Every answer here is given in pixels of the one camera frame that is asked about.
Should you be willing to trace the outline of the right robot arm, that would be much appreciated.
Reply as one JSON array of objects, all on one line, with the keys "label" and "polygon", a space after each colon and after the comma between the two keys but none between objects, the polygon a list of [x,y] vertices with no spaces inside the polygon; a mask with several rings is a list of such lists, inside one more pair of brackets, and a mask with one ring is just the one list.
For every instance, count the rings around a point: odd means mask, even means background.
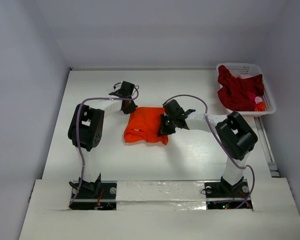
[{"label": "right robot arm", "polygon": [[184,110],[175,99],[166,101],[162,106],[164,113],[160,115],[159,136],[172,135],[177,128],[212,133],[227,155],[220,178],[220,190],[225,196],[232,196],[238,191],[247,168],[251,170],[252,182],[255,182],[254,170],[247,164],[247,159],[258,137],[240,113],[211,115],[207,110],[204,113],[195,109]]}]

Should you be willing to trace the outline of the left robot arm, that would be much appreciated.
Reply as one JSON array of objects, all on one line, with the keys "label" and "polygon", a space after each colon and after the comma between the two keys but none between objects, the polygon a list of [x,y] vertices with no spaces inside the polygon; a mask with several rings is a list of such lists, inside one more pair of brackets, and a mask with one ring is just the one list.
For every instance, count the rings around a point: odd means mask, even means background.
[{"label": "left robot arm", "polygon": [[87,153],[101,142],[104,120],[111,114],[123,112],[133,113],[137,105],[134,100],[139,97],[139,87],[133,83],[122,81],[113,86],[113,91],[105,97],[90,97],[84,99],[75,107],[67,136],[77,149],[81,159],[81,173],[78,183],[71,182],[75,194],[85,193],[94,198],[100,194],[101,181],[94,181],[87,170]]}]

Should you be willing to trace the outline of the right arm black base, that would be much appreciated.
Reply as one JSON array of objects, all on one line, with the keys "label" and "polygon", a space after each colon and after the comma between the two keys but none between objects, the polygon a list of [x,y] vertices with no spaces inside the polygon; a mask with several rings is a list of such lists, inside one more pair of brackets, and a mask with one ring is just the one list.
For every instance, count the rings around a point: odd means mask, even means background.
[{"label": "right arm black base", "polygon": [[234,191],[226,191],[219,181],[208,181],[200,192],[208,210],[253,209],[250,189],[244,180]]}]

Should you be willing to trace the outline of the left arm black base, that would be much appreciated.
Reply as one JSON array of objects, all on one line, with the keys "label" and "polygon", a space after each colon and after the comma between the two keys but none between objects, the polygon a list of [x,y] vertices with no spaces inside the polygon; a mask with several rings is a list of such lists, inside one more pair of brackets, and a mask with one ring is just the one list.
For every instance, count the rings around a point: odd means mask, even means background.
[{"label": "left arm black base", "polygon": [[94,186],[94,183],[83,182],[81,188],[73,200],[77,188],[78,182],[71,183],[72,189],[69,208],[71,210],[96,210],[96,211],[112,211],[117,208],[116,193],[117,182],[116,181],[101,181],[98,186]]}]

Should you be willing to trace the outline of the orange t-shirt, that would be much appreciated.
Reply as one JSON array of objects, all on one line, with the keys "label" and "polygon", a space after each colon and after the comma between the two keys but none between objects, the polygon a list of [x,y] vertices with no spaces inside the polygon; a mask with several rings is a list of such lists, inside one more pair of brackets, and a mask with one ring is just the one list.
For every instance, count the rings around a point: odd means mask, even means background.
[{"label": "orange t-shirt", "polygon": [[159,143],[167,145],[167,135],[159,136],[161,115],[165,113],[163,107],[137,107],[130,114],[129,121],[123,133],[126,143],[145,141],[147,143]]}]

